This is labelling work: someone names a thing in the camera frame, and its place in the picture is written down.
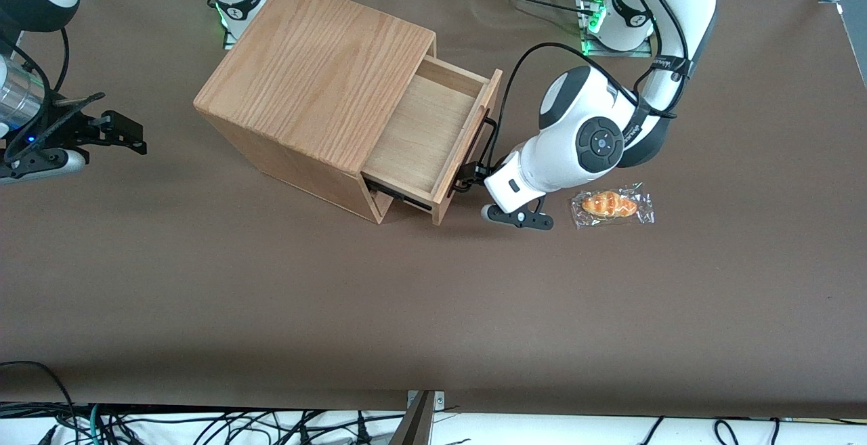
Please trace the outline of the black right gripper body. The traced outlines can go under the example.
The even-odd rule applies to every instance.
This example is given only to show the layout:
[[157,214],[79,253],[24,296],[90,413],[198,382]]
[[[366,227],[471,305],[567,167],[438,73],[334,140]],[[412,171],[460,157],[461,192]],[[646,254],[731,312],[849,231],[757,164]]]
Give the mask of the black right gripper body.
[[87,116],[52,116],[44,126],[43,120],[31,120],[7,135],[3,160],[21,161],[29,154],[50,148],[73,150],[83,145],[81,140],[87,130]]

